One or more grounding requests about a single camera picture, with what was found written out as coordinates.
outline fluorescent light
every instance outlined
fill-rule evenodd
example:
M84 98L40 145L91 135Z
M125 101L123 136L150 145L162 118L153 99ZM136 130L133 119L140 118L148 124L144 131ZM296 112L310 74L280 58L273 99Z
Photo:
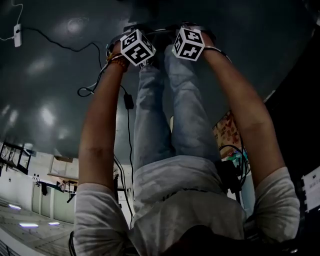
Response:
M19 225L23 228L37 228L37 227L39 227L37 224L34 224L34 223L19 223Z
M11 208L13 208L13 209L21 210L21 207L19 207L19 206L16 206L16 205L13 205L13 204L10 204L10 203L9 203L9 206Z

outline forearm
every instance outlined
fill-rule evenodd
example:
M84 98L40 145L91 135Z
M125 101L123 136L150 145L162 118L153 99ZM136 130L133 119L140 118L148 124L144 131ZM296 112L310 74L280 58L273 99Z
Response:
M79 183L98 183L113 190L116 115L122 76L123 68L110 64L90 103L79 147Z
M263 101L252 85L222 54L204 51L228 99L248 152L254 185L285 166L272 123Z

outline leg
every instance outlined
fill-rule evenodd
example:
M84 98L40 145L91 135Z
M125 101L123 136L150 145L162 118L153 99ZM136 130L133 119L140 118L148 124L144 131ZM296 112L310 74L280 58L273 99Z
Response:
M195 156L212 162L220 152L202 105L198 82L189 60L176 58L172 45L165 49L165 69L174 96L172 145L177 155Z
M151 65L140 71L134 124L134 170L174 155L171 131L163 112L164 82Z

